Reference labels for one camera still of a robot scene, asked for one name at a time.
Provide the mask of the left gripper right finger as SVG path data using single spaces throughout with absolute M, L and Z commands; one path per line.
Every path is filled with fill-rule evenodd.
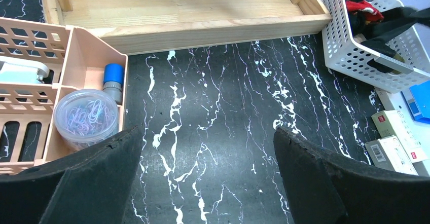
M 362 163 L 283 127 L 273 144 L 295 223 L 429 223 L 429 178 Z

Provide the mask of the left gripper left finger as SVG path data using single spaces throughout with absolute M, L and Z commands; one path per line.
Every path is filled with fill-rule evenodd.
M 1 175 L 1 223 L 121 223 L 142 147 L 123 130 L 49 163 Z

